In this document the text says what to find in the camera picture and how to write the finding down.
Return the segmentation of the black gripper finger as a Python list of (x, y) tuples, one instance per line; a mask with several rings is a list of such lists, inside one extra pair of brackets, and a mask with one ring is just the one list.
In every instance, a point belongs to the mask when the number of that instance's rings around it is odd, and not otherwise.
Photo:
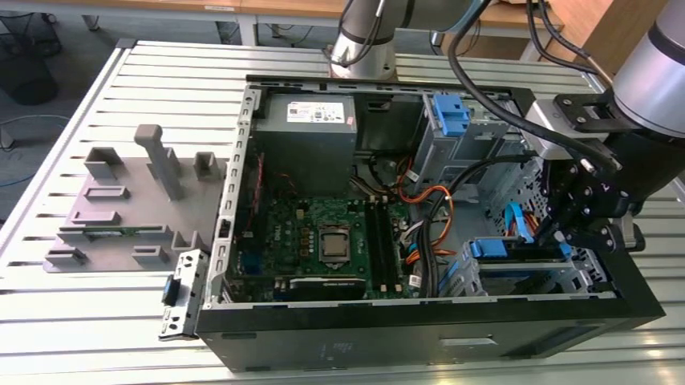
[(545, 160), (542, 162), (542, 195), (547, 199), (545, 218), (537, 229), (537, 244), (546, 245), (555, 232), (566, 236), (583, 231), (589, 224), (582, 209), (587, 197), (583, 193), (587, 183), (586, 171), (573, 160)]
[(558, 205), (555, 224), (566, 242), (582, 249), (614, 252), (622, 241), (621, 230), (611, 219), (629, 210), (625, 191), (581, 188), (567, 192)]

